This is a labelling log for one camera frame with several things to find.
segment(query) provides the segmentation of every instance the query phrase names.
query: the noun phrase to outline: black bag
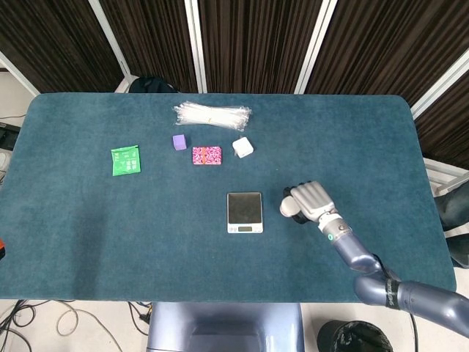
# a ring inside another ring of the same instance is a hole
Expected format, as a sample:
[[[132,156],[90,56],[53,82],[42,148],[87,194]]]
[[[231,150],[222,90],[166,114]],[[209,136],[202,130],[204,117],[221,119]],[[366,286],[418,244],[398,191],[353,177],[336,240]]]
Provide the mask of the black bag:
[[[177,93],[177,90],[162,78],[140,77],[132,82],[129,93]]]

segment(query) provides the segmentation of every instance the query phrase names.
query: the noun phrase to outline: table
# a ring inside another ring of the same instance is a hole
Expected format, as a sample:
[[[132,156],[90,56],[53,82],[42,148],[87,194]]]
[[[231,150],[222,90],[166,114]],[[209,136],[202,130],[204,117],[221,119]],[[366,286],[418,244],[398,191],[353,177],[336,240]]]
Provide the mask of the table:
[[[176,126],[184,101],[249,106],[245,132]],[[219,145],[221,166],[189,147]],[[231,143],[247,136],[254,153]],[[139,145],[141,173],[112,177]],[[0,298],[357,301],[353,273],[282,191],[318,180],[403,280],[453,290],[415,126],[397,96],[56,93],[30,105],[0,191]],[[226,233],[226,194],[260,191],[262,234]]]

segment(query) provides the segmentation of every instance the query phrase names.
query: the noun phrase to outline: robotic hand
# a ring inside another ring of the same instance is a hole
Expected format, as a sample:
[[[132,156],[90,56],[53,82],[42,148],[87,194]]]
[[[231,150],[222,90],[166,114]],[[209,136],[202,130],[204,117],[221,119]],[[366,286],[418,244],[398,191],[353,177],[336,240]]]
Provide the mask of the robotic hand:
[[[469,300],[420,282],[401,282],[354,235],[318,182],[286,188],[280,211],[301,224],[319,223],[320,231],[345,263],[363,274],[354,284],[355,294],[363,303],[404,310],[469,338]]]

